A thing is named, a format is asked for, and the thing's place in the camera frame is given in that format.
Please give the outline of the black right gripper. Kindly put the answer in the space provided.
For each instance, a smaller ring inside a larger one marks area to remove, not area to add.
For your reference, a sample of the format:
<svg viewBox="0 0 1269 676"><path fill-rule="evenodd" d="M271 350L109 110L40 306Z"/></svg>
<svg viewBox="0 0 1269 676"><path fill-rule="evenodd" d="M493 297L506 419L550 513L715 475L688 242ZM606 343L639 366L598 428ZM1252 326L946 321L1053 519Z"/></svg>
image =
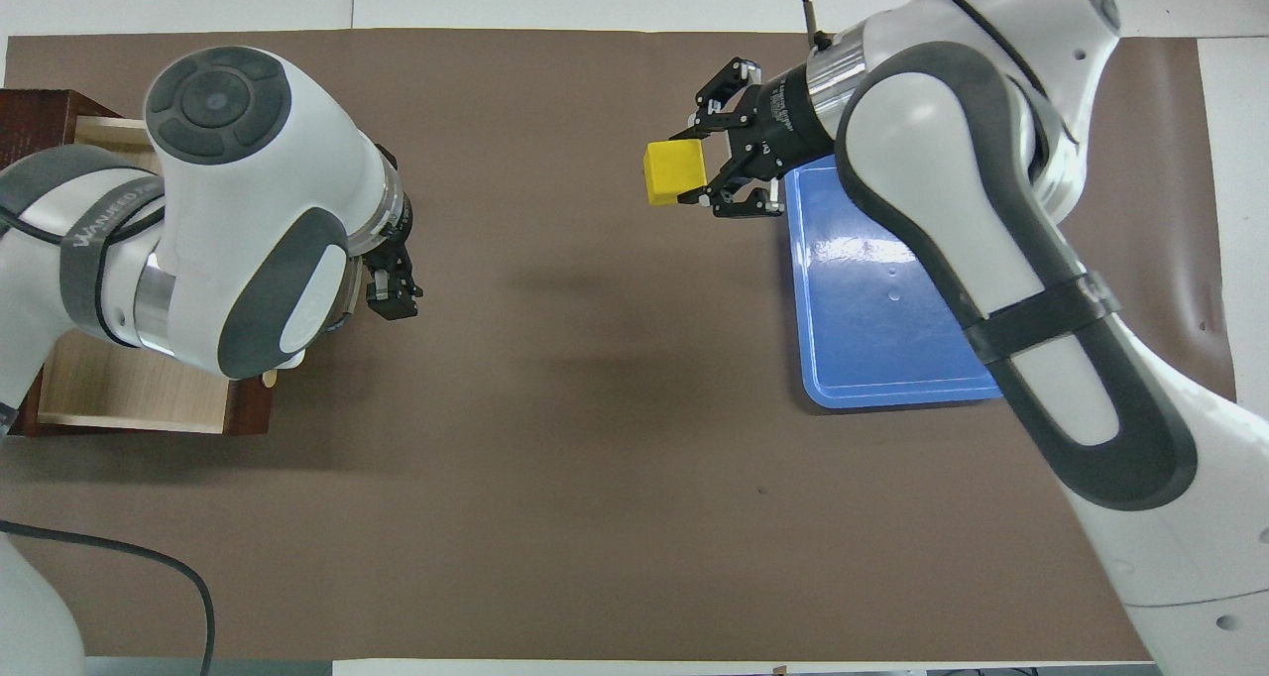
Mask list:
<svg viewBox="0 0 1269 676"><path fill-rule="evenodd" d="M684 205L707 207L718 219L780 218L784 203L772 183L791 169L832 152L831 134L816 115L801 63L761 84L761 67L733 57L695 93L692 138L733 131L733 159L740 174L716 178L684 192Z"/></svg>

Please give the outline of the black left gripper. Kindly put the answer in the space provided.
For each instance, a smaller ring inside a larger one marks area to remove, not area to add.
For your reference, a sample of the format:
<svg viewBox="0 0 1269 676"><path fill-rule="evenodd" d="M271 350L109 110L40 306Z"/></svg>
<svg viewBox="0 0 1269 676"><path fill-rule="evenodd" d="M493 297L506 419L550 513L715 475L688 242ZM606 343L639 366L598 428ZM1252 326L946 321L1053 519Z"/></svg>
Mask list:
<svg viewBox="0 0 1269 676"><path fill-rule="evenodd" d="M376 249L360 257L371 276L367 304L376 313L386 313L392 307L393 320L412 318L418 316L418 297L423 290L412 278L412 264L409 261L409 224L386 226L381 238Z"/></svg>

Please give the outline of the yellow cube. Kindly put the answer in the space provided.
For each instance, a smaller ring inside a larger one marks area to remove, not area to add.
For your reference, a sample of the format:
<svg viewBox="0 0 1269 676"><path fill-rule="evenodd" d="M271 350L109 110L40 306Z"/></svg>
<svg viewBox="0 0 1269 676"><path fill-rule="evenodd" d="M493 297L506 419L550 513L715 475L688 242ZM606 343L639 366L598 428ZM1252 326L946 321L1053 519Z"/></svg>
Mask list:
<svg viewBox="0 0 1269 676"><path fill-rule="evenodd" d="M708 185L702 140L657 140L642 162L648 205L699 203Z"/></svg>

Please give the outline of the wooden drawer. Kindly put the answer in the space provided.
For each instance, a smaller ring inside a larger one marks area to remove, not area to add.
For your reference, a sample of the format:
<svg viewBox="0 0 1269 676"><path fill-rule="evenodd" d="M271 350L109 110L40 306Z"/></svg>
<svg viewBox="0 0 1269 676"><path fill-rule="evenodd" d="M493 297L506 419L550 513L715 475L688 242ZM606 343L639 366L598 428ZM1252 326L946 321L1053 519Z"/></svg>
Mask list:
<svg viewBox="0 0 1269 676"><path fill-rule="evenodd" d="M44 271L25 309L46 356L15 424L19 435L170 431L263 435L272 383L226 380L171 356L121 348L75 331L60 309L56 271Z"/></svg>

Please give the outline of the brown table mat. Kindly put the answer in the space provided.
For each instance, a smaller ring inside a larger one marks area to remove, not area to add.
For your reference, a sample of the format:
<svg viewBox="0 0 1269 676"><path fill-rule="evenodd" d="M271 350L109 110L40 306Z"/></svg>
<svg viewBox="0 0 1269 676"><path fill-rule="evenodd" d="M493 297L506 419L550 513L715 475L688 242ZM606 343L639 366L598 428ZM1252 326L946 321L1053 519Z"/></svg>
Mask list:
<svg viewBox="0 0 1269 676"><path fill-rule="evenodd" d="M784 221L648 205L646 145L801 36L58 36L4 81L135 119L221 44L398 157L418 317L358 307L264 436L8 438L0 517L185 561L223 660L1146 658L1005 401L825 412Z"/></svg>

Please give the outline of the blue plastic tray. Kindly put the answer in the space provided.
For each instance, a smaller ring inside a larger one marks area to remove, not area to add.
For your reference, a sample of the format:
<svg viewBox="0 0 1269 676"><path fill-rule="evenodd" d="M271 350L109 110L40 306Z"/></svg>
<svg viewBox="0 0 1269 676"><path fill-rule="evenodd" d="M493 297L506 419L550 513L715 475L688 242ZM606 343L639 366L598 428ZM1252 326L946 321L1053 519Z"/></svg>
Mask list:
<svg viewBox="0 0 1269 676"><path fill-rule="evenodd" d="M914 252L846 197L832 160L791 170L778 192L813 403L843 412L1001 396Z"/></svg>

